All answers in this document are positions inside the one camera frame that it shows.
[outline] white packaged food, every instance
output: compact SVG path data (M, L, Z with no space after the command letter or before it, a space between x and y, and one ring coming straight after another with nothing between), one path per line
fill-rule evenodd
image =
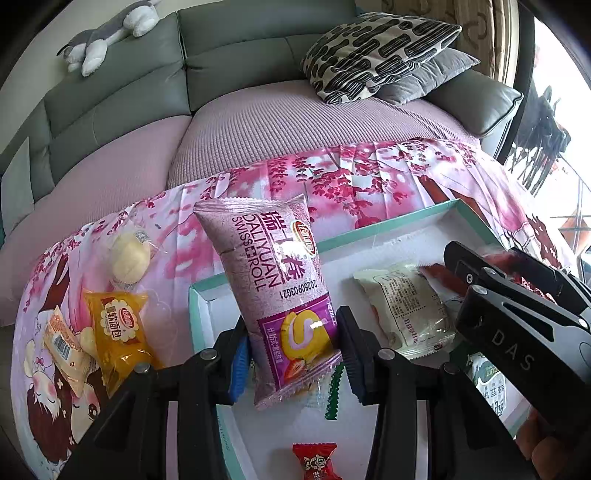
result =
M436 352L453 340L443 303L415 265L363 270L354 278L365 290L390 347L406 358Z

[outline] pink snack package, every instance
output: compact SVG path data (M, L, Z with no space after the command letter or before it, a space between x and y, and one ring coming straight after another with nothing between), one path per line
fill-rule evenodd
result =
M269 406L328 373L341 361L337 324L304 196L206 200L194 212L248 329L255 405Z

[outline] gray pillow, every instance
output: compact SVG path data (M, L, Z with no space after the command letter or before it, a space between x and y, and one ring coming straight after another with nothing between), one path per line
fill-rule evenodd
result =
M33 211L34 205L27 137L2 175L0 183L0 210L6 236Z
M409 76L381 87L376 97L394 106L401 106L415 98L424 97L443 83L479 63L480 60L467 53L446 48L423 63Z

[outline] window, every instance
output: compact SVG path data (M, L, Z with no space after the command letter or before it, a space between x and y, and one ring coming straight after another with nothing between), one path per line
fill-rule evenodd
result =
M505 168L580 255L591 245L591 90L558 39L538 20L535 46L530 94Z

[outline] yellow bread package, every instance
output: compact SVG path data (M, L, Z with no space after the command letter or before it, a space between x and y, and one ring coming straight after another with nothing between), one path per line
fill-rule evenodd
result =
M84 298L93 322L103 382L110 397L135 364L147 362L154 368L162 367L148 345L139 316L139 311L148 300L147 295L86 290Z

